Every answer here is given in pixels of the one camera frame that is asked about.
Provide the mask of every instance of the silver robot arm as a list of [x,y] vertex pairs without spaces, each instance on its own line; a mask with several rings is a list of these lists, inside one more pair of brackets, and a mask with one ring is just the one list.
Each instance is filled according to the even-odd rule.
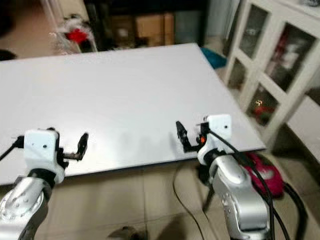
[[64,159],[83,158],[88,134],[80,138],[77,153],[63,153],[59,133],[53,128],[27,131],[23,139],[28,176],[18,177],[15,187],[0,201],[0,240],[34,239],[47,216],[54,185],[64,180],[69,164]]
[[48,213],[52,189],[37,177],[23,177],[0,203],[0,240],[32,240]]
[[205,182],[221,199],[225,222],[232,240],[267,240],[270,236],[269,207],[253,188],[247,170],[240,166],[229,148],[208,133],[216,132],[226,140],[231,138],[231,117],[210,115],[200,124],[198,145],[191,146],[187,131],[176,122],[178,138],[185,152],[197,151],[205,172]]
[[247,170],[232,155],[222,155],[212,162],[209,176],[223,204],[230,237],[237,240],[268,239],[268,206],[253,188]]

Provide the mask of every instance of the wall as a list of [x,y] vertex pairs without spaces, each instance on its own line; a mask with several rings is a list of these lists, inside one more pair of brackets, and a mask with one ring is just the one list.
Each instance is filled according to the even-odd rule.
[[227,38],[240,0],[210,0],[207,36]]
[[210,0],[207,36],[223,36],[225,33],[230,3],[233,0]]

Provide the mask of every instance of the red vacuum cleaner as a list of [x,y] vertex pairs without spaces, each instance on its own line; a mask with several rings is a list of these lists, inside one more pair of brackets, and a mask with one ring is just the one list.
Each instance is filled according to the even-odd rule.
[[[304,239],[304,234],[307,227],[308,215],[305,209],[305,205],[302,202],[299,195],[287,182],[283,181],[278,169],[266,157],[256,153],[247,153],[247,156],[255,164],[256,169],[259,171],[265,183],[267,184],[268,188],[270,189],[270,192],[273,198],[281,198],[284,195],[284,192],[289,194],[289,196],[295,203],[298,209],[298,214],[299,214],[299,222],[298,222],[298,228],[295,234],[295,239],[296,240]],[[248,170],[255,189],[258,192],[266,195],[265,188],[263,187],[262,183],[255,175],[255,173],[252,171],[252,169],[248,166],[245,166],[245,169]]]

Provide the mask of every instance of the black cable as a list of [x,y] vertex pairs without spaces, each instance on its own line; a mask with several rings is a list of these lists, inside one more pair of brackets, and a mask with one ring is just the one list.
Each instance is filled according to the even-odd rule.
[[204,216],[205,216],[205,218],[206,218],[206,220],[208,221],[208,223],[209,223],[209,227],[210,227],[210,229],[211,229],[211,231],[212,231],[212,233],[213,233],[213,235],[214,235],[214,237],[215,237],[215,239],[219,239],[218,238],[218,236],[217,236],[217,234],[216,234],[216,231],[214,230],[214,228],[212,227],[212,222],[211,222],[211,220],[209,219],[209,217],[208,217],[208,215],[206,214],[206,212],[205,211],[203,211],[203,214],[204,214]]
[[9,147],[2,155],[0,156],[0,161],[4,159],[13,149],[15,149],[15,145],[12,144],[11,147]]
[[[263,194],[263,192],[260,190],[260,188],[259,188],[255,183],[253,183],[253,184],[254,184],[254,186],[255,186],[256,191],[261,195],[261,197],[263,198],[263,200],[264,200],[265,202],[267,202],[268,199],[267,199],[266,196]],[[290,240],[290,237],[289,237],[288,231],[287,231],[287,229],[286,229],[286,226],[285,226],[284,222],[282,221],[280,215],[278,214],[278,212],[277,212],[277,210],[276,210],[275,208],[273,208],[273,213],[274,213],[275,218],[278,220],[278,223],[279,223],[279,225],[280,225],[280,227],[281,227],[281,229],[282,229],[282,232],[283,232],[283,235],[284,235],[285,240]]]
[[308,220],[308,215],[307,215],[307,211],[305,209],[305,205],[302,202],[299,195],[296,193],[296,191],[287,182],[284,183],[284,191],[287,194],[289,194],[291,199],[294,201],[296,207],[298,208],[299,222],[298,222],[298,228],[295,233],[295,239],[301,240],[304,238],[304,235],[306,232],[306,227],[307,227],[307,220]]
[[263,185],[263,187],[264,187],[264,189],[266,190],[266,193],[267,193],[267,200],[268,200],[267,204],[269,206],[269,215],[270,215],[270,235],[271,235],[271,239],[275,240],[274,205],[273,205],[273,201],[272,201],[271,192],[270,192],[265,180],[262,178],[260,173],[257,171],[255,165],[252,164],[252,162],[248,159],[248,157],[245,154],[239,152],[234,146],[232,146],[229,142],[227,142],[224,138],[222,138],[221,136],[219,136],[218,134],[216,134],[212,130],[209,129],[208,132],[210,134],[212,134],[213,136],[215,136],[217,139],[219,139],[221,142],[223,142],[225,145],[227,145],[230,149],[232,149],[235,154],[238,154],[239,156],[242,156],[242,159],[252,169],[252,171],[255,173],[257,178],[262,183],[262,185]]
[[0,155],[0,161],[4,159],[13,149],[23,148],[24,140],[25,140],[24,136],[19,136],[17,140],[14,143],[12,143],[12,145],[4,153],[2,153],[2,155]]
[[173,179],[172,179],[172,188],[173,188],[173,192],[174,192],[174,195],[175,197],[178,199],[179,203],[181,204],[181,206],[184,208],[184,210],[186,210],[186,212],[193,218],[195,224],[197,225],[198,229],[199,229],[199,232],[201,234],[201,238],[202,240],[205,240],[204,238],[204,234],[200,228],[200,225],[197,221],[197,219],[195,218],[195,216],[192,214],[192,212],[183,204],[183,202],[181,201],[181,199],[179,198],[178,194],[177,194],[177,191],[176,191],[176,187],[175,187],[175,182],[176,182],[176,178],[177,178],[177,175],[178,175],[178,172],[179,170],[183,167],[184,165],[184,162],[182,162],[175,170],[174,172],[174,175],[173,175]]

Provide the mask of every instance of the tiled floor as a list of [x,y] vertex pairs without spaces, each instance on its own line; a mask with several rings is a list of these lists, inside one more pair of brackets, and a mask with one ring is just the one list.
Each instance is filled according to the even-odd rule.
[[320,185],[308,171],[303,157],[277,157],[278,163],[320,225]]
[[[53,190],[48,216],[35,239],[105,240],[114,230],[133,226],[147,230],[149,240],[201,240],[197,225],[174,195],[172,180],[178,164],[66,179]],[[229,239],[219,198],[214,197],[208,219],[201,210],[208,190],[197,178],[196,164],[187,161],[178,173],[177,194],[195,215],[206,240]],[[0,187],[2,194],[7,190]],[[294,204],[285,196],[274,205],[293,237],[298,222]],[[284,239],[278,224],[276,235],[277,240]],[[305,239],[317,239],[317,235],[319,226],[310,216]]]

